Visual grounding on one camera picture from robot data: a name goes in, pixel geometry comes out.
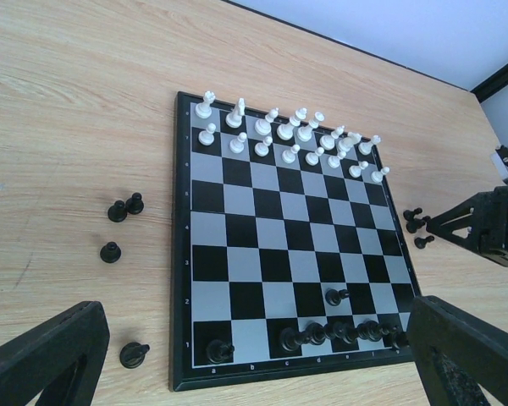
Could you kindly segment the black knight chess piece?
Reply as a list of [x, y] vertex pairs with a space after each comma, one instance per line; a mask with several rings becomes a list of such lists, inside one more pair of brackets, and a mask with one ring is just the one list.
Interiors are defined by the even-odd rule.
[[389, 334], [385, 336], [385, 341], [394, 351], [410, 346], [406, 332], [403, 332], [398, 326], [392, 326], [389, 329]]

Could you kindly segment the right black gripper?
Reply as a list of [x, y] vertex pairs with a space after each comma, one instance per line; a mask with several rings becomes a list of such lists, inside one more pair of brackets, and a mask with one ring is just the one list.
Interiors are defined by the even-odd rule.
[[432, 217], [427, 231], [508, 267], [508, 186], [476, 193]]

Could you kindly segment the black king chess piece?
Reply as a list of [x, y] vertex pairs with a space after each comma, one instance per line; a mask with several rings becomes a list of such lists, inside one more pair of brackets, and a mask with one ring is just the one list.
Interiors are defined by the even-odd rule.
[[342, 321], [335, 321], [331, 325], [330, 331], [336, 338], [347, 344], [353, 344], [359, 338], [358, 330], [354, 326]]

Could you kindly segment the black bishop chess piece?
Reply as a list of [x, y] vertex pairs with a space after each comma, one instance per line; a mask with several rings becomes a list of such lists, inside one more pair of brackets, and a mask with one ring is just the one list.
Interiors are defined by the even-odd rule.
[[394, 330], [395, 328], [387, 323], [379, 323], [373, 320], [364, 321], [356, 327], [358, 337], [371, 342], [380, 341]]

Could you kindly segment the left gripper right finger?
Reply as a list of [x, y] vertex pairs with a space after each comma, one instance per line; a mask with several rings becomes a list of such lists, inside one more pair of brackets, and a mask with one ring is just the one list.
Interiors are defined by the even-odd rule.
[[407, 327], [432, 405], [508, 405], [508, 333], [436, 296], [414, 299]]

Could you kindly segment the black rook corner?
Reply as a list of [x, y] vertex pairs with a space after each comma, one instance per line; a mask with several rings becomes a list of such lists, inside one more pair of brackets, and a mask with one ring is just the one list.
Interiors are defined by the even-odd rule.
[[207, 359], [210, 364], [229, 363], [235, 351], [234, 345], [229, 341], [212, 340], [206, 348]]

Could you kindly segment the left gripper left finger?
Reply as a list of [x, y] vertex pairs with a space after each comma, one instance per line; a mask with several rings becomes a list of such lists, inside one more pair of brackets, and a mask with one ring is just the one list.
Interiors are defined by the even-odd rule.
[[90, 405], [108, 351], [102, 304], [82, 301], [0, 346], [0, 405]]

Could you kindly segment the black queen chess piece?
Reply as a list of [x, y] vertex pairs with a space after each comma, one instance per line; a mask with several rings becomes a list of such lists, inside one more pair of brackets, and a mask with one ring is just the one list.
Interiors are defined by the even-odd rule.
[[306, 326], [304, 333], [306, 338], [303, 340], [303, 344], [319, 346], [327, 340], [335, 339], [334, 330], [328, 323], [322, 326], [320, 323], [313, 321]]

